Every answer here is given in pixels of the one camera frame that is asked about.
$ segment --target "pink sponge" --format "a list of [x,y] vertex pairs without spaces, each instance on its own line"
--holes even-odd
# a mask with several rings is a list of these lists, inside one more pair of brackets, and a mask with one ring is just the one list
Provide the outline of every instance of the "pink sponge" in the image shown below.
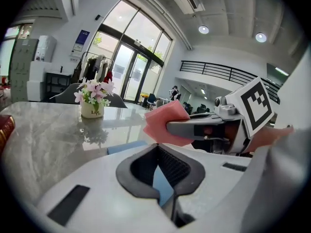
[[191,139],[172,135],[166,129],[166,123],[169,121],[190,119],[179,101],[167,103],[146,113],[145,117],[147,126],[144,128],[144,132],[157,143],[170,143],[182,147],[193,142]]

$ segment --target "glass door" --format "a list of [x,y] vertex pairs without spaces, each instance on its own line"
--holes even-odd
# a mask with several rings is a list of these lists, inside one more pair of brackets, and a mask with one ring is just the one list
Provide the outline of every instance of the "glass door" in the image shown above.
[[112,69],[112,81],[114,82],[114,93],[121,95],[123,91],[123,86],[127,83],[127,73],[129,68],[132,66],[134,51],[125,45],[121,45],[117,57],[115,59],[115,64]]
[[148,59],[138,52],[133,55],[133,58],[134,64],[132,68],[129,69],[127,83],[124,83],[126,87],[123,99],[126,102],[137,102],[136,100],[138,98],[138,91],[141,89],[141,80],[144,76],[144,72],[148,63]]

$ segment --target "hand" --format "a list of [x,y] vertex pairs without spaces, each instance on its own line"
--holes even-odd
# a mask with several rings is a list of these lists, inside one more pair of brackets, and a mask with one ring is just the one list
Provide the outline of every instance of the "hand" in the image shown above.
[[[225,137],[233,142],[238,132],[239,126],[237,124],[228,124],[225,128]],[[204,133],[209,135],[212,134],[212,128],[206,127]],[[293,127],[285,128],[285,129],[274,129],[270,127],[261,128],[253,137],[247,152],[254,152],[257,148],[262,146],[272,145],[282,136],[287,136],[294,131]]]
[[254,152],[259,147],[272,145],[282,136],[287,136],[293,131],[293,127],[285,129],[263,127],[254,135],[247,152]]

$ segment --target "sign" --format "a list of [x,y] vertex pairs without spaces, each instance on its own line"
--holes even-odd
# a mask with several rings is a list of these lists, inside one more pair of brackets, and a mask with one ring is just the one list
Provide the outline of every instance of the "sign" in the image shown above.
[[245,118],[249,136],[258,132],[274,115],[271,100],[260,77],[226,96]]
[[81,30],[72,49],[75,51],[82,52],[83,45],[85,44],[88,35],[89,35],[88,31]]
[[84,45],[84,43],[86,42],[86,39],[89,35],[89,32],[88,31],[85,31],[85,30],[81,30],[81,32],[79,33],[79,36],[76,40],[76,43],[78,44],[81,44],[81,45]]

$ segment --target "window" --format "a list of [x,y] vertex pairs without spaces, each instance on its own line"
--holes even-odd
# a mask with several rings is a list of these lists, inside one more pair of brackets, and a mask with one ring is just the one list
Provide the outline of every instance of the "window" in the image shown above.
[[14,26],[14,27],[8,28],[4,37],[17,36],[19,32],[19,27],[20,26]]
[[98,31],[119,40],[120,44],[138,50],[142,53],[142,56],[140,56],[142,59],[143,56],[146,56],[157,62],[161,67],[164,65],[172,42],[172,39],[156,22],[127,0],[121,0],[111,10],[99,26]]
[[112,58],[113,52],[115,51],[117,44],[117,39],[105,33],[97,32],[93,39],[89,52],[98,55],[103,54],[107,58]]
[[30,32],[31,32],[32,27],[33,27],[32,24],[23,25],[23,26],[21,27],[21,29],[20,29],[18,38],[19,38],[19,39],[27,39],[28,36],[30,35]]
[[13,51],[15,39],[6,40],[2,42],[0,48],[0,66],[1,66],[1,76],[8,76],[9,75],[9,65],[11,60],[11,54]]
[[155,48],[155,55],[161,60],[165,60],[170,43],[170,39],[162,33],[160,40]]
[[140,44],[153,52],[156,41],[161,33],[161,30],[150,21],[142,12],[138,12],[125,34],[134,40],[138,40]]
[[104,24],[123,33],[136,12],[136,8],[121,1],[109,13]]
[[140,95],[153,93],[159,79],[161,67],[154,61],[151,61]]

